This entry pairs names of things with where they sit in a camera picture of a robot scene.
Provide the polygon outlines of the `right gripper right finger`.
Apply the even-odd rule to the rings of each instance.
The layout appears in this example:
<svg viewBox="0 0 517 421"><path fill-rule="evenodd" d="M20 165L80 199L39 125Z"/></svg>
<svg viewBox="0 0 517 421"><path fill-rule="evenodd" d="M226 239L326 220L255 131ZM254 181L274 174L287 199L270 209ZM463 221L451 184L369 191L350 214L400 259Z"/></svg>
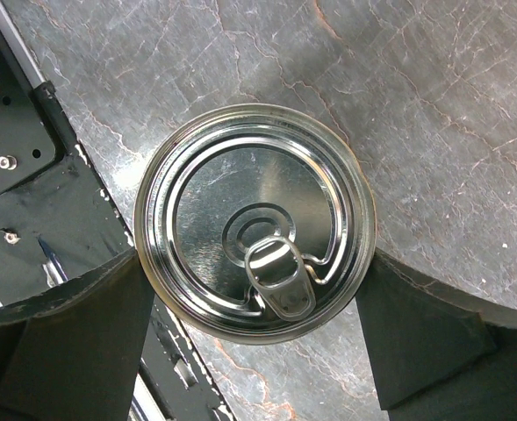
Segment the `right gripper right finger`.
<svg viewBox="0 0 517 421"><path fill-rule="evenodd" d="M391 420L517 420L517 310L376 251L355 296Z"/></svg>

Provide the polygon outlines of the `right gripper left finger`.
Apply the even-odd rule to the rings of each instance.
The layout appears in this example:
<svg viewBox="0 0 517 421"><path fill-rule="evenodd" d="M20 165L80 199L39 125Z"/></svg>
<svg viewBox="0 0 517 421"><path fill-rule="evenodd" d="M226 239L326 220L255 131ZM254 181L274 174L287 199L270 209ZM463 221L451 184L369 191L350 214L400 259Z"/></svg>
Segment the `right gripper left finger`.
<svg viewBox="0 0 517 421"><path fill-rule="evenodd" d="M130 249L0 308L0 420L125 420L154 292Z"/></svg>

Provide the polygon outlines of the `blue soup can front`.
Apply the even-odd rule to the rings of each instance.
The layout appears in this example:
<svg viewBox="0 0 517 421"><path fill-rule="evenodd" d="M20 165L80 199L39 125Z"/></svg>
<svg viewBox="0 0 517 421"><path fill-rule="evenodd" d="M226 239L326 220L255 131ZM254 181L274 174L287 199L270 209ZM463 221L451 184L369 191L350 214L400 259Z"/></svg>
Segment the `blue soup can front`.
<svg viewBox="0 0 517 421"><path fill-rule="evenodd" d="M193 118L154 151L133 213L157 296L245 345L299 338L354 298L376 248L373 194L334 131L283 106Z"/></svg>

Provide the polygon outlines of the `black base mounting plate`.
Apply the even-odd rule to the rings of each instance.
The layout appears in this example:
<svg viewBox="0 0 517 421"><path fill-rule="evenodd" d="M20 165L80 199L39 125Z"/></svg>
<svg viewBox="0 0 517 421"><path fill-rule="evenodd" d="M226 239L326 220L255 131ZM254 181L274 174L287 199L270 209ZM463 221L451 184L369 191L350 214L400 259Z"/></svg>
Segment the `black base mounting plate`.
<svg viewBox="0 0 517 421"><path fill-rule="evenodd" d="M62 145L61 157L0 195L1 307L42 294L133 249L115 209L55 95L45 82L32 94L40 127ZM229 420L215 384L183 332L153 300L135 381L141 379L167 420Z"/></svg>

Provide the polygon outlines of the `aluminium front frame rail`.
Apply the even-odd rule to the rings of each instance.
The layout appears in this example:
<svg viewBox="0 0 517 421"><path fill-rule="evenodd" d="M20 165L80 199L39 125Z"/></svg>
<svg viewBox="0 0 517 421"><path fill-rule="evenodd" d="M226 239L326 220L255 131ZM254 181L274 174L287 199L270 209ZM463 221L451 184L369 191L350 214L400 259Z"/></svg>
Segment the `aluminium front frame rail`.
<svg viewBox="0 0 517 421"><path fill-rule="evenodd" d="M0 51L26 94L30 94L47 81L2 1L0 1Z"/></svg>

